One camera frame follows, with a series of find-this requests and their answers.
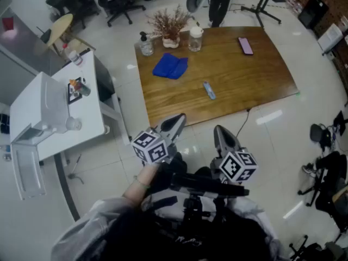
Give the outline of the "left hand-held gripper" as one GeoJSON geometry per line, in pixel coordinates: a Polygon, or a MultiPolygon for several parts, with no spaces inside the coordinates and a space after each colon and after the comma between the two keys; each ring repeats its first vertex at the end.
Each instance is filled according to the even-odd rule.
{"type": "Polygon", "coordinates": [[[171,163],[177,153],[175,139],[185,127],[187,116],[183,113],[166,118],[159,128],[142,130],[131,142],[135,155],[146,164],[171,163]]]}

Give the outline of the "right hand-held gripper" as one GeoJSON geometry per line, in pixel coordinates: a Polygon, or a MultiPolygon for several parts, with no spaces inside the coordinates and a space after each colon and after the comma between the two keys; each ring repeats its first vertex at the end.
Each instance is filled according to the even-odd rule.
{"type": "Polygon", "coordinates": [[[246,147],[241,147],[237,137],[227,128],[214,128],[214,144],[218,156],[210,163],[214,179],[221,183],[241,184],[257,171],[258,164],[246,147]]]}

